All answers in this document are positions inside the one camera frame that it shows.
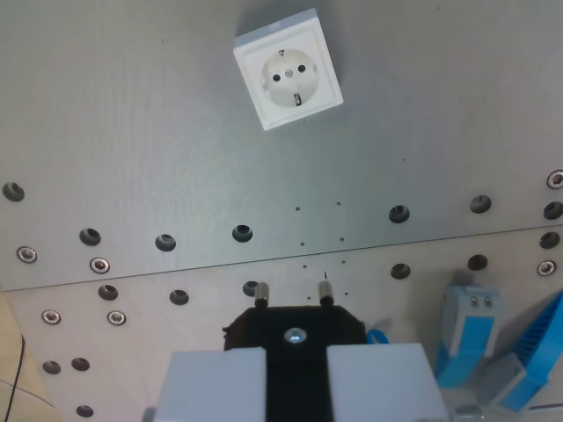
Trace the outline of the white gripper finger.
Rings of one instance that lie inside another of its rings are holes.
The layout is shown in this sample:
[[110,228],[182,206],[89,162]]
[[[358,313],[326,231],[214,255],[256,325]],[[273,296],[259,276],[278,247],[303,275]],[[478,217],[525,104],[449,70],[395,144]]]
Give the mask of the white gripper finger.
[[267,352],[262,348],[175,352],[157,404],[144,421],[265,421]]
[[448,421],[419,343],[329,346],[327,368],[335,421]]

